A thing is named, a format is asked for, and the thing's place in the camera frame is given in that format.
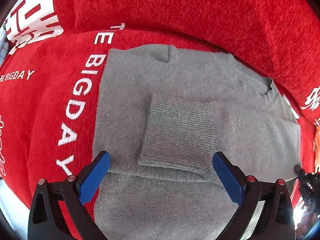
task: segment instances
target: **folded gray garment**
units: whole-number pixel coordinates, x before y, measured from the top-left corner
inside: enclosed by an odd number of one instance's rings
[[[289,180],[300,162],[299,131],[273,82],[230,54],[111,49],[93,154],[109,152],[112,168],[100,184],[95,221],[112,240],[216,239],[237,205],[214,173],[214,152],[258,179]]]
[[[184,105],[179,107],[191,120],[184,127],[182,120],[177,121],[181,128],[180,139],[187,135],[193,138],[193,143],[187,144],[188,154],[194,151],[193,165],[198,169],[183,162],[184,156],[180,154],[185,148],[167,151],[167,154],[179,152],[176,155],[179,160],[176,159],[174,165],[167,158],[152,159],[158,154],[155,148],[150,150],[149,147],[146,152],[155,132],[146,129],[148,115],[156,104],[152,100],[154,94]],[[216,151],[223,151],[245,174],[271,182],[279,177],[290,180],[295,177],[292,167],[300,163],[300,129],[290,106],[278,95],[270,79],[257,75],[230,54],[167,45],[147,45],[124,51],[111,49],[100,83],[93,154],[96,156],[102,149],[109,152],[110,171],[115,173],[219,183],[210,158]],[[165,107],[166,102],[157,102]],[[213,109],[206,112],[203,120],[198,120],[192,107],[200,111],[207,104]],[[212,127],[205,139],[200,136],[206,130],[199,133],[193,130],[188,134],[194,122],[201,121],[207,127],[208,118],[211,118]],[[148,141],[143,143],[146,131]],[[173,146],[164,138],[153,138],[153,143]],[[202,150],[205,158],[198,158]]]

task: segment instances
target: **red towel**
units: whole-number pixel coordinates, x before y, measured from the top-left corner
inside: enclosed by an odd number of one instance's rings
[[[63,180],[92,160],[99,81],[111,48],[156,43],[234,54],[284,87],[300,116],[303,168],[314,169],[320,33],[305,0],[19,0],[6,29],[20,48],[0,68],[0,161],[6,183],[28,207],[40,178]],[[84,78],[92,81],[86,94]],[[70,119],[66,111],[80,114]],[[93,205],[86,206],[91,216]]]

